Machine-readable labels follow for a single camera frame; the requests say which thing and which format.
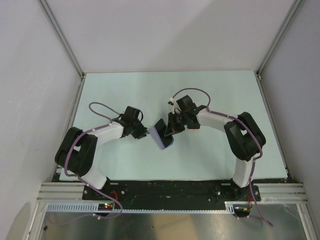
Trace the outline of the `lilac phone case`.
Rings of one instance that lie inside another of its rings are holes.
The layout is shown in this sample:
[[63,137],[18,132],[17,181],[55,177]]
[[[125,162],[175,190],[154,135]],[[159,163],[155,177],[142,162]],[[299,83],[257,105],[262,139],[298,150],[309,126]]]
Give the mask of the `lilac phone case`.
[[149,129],[150,136],[161,150],[167,149],[174,143],[172,136],[165,136],[165,130],[164,126],[158,127],[155,125]]

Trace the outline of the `pink phone case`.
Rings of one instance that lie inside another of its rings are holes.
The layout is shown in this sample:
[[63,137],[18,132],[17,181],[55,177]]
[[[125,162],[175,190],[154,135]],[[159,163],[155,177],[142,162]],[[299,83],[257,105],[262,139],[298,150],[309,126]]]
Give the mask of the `pink phone case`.
[[200,125],[198,124],[188,124],[185,126],[187,130],[189,131],[198,131],[200,129]]

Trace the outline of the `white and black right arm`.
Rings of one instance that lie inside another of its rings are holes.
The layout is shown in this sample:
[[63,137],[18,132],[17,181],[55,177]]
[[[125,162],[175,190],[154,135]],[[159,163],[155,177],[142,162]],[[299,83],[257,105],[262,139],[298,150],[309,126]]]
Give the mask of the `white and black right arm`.
[[252,115],[243,112],[237,116],[211,110],[208,106],[196,106],[190,96],[175,100],[170,98],[172,111],[164,136],[171,136],[184,130],[199,130],[210,127],[226,134],[230,149],[236,157],[235,172],[231,187],[232,197],[238,201],[249,195],[248,185],[252,180],[254,162],[263,154],[266,138]]

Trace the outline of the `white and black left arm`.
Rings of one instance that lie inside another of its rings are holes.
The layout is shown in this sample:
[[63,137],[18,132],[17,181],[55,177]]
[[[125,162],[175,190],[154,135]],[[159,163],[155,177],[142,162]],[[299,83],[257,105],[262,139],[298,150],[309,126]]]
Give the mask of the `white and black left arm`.
[[93,193],[99,199],[107,199],[111,194],[111,187],[106,184],[109,179],[94,163],[97,147],[129,135],[138,140],[146,137],[148,131],[142,123],[143,118],[141,110],[127,106],[124,113],[114,119],[110,118],[107,124],[89,130],[71,127],[64,136],[54,161],[64,169],[66,176],[77,177],[93,187]]

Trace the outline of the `phone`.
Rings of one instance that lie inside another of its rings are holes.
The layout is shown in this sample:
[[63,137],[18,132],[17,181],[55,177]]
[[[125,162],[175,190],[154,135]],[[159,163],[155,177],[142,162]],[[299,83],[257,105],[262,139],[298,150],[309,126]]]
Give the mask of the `phone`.
[[154,126],[155,129],[155,141],[161,150],[170,147],[174,143],[174,138],[171,135],[166,135],[167,125],[161,118]]

